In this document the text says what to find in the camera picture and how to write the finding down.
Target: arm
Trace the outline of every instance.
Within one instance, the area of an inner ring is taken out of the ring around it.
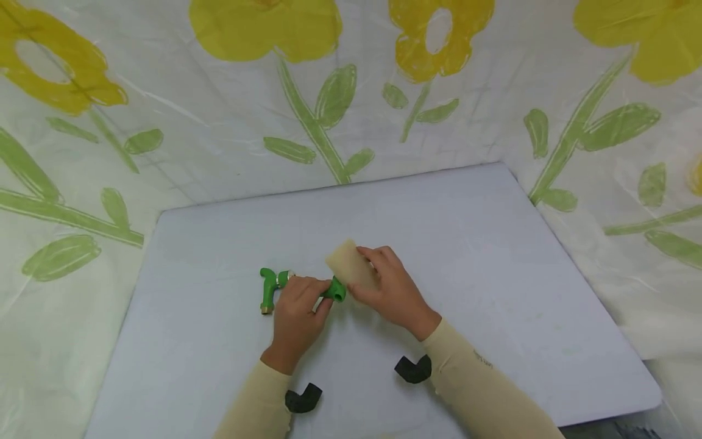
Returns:
[[[273,342],[246,380],[213,439],[283,439],[292,415],[285,406],[291,375],[317,340],[331,299],[312,311],[329,281],[292,277],[280,294],[273,317]]]
[[[432,359],[431,381],[437,393],[474,437],[563,438],[529,396],[424,302],[391,248],[358,247],[358,252],[378,271],[380,287],[351,284],[351,295],[423,343]]]
[[[551,418],[446,320],[422,343],[439,397],[476,438],[563,438]]]

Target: sponge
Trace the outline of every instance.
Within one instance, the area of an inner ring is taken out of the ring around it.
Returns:
[[[378,289],[380,279],[373,266],[356,250],[356,243],[345,240],[324,259],[327,266],[344,285],[358,284],[369,289]]]

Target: left hand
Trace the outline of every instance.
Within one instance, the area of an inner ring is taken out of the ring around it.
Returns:
[[[268,367],[292,375],[302,356],[324,329],[333,300],[322,299],[313,311],[319,295],[331,286],[330,280],[293,276],[280,292],[273,313],[273,342],[261,355]]]

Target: hand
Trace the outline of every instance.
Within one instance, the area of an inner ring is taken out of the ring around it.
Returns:
[[[389,247],[368,249],[357,247],[378,271],[380,289],[348,285],[354,299],[364,303],[388,320],[412,333],[419,341],[426,340],[441,323],[441,315],[424,301],[402,262]]]
[[[330,280],[293,276],[280,292],[273,313],[273,342],[261,355],[268,367],[292,375],[302,356],[324,329],[333,300],[322,299],[314,312],[319,295],[331,285]]]

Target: wrist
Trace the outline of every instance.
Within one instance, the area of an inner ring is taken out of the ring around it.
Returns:
[[[260,359],[263,364],[283,375],[292,375],[300,362],[299,356],[275,343],[272,343],[268,349],[263,351]]]
[[[441,320],[442,316],[439,313],[427,307],[412,325],[407,327],[407,330],[410,331],[417,341],[421,342],[428,339],[431,334],[434,334]]]

